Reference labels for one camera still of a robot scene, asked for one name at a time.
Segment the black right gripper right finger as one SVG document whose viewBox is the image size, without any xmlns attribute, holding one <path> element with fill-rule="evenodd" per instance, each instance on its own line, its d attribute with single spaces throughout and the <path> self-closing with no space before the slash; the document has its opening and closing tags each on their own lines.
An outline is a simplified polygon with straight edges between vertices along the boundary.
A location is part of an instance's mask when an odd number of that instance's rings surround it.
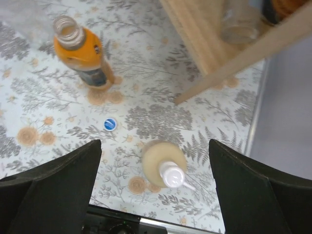
<svg viewBox="0 0 312 234">
<path fill-rule="evenodd" d="M 227 234 L 310 234 L 312 182 L 211 139 L 209 159 Z"/>
</svg>

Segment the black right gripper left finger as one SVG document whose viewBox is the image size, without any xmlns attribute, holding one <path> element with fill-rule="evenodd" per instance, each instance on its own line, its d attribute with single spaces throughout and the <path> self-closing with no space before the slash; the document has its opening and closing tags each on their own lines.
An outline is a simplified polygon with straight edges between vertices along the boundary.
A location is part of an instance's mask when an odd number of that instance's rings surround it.
<svg viewBox="0 0 312 234">
<path fill-rule="evenodd" d="M 0 180 L 2 234 L 79 234 L 102 150 L 92 140 L 30 170 Z"/>
</svg>

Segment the orange milk tea bottle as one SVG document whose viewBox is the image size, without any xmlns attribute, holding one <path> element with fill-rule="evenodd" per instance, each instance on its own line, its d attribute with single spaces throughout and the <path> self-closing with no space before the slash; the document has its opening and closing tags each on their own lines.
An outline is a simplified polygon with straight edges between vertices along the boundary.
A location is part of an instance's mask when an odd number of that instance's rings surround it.
<svg viewBox="0 0 312 234">
<path fill-rule="evenodd" d="M 108 90 L 115 77 L 99 37 L 69 16 L 55 18 L 53 29 L 58 58 L 90 88 Z"/>
</svg>

